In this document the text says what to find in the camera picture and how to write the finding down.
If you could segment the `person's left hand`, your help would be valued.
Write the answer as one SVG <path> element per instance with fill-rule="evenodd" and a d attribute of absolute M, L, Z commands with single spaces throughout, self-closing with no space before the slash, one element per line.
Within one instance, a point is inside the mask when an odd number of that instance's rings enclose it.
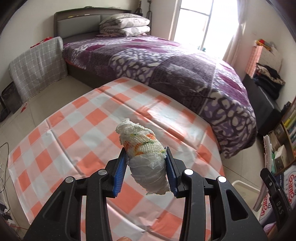
<path fill-rule="evenodd" d="M 117 241 L 132 241 L 129 237 L 121 237 Z"/>

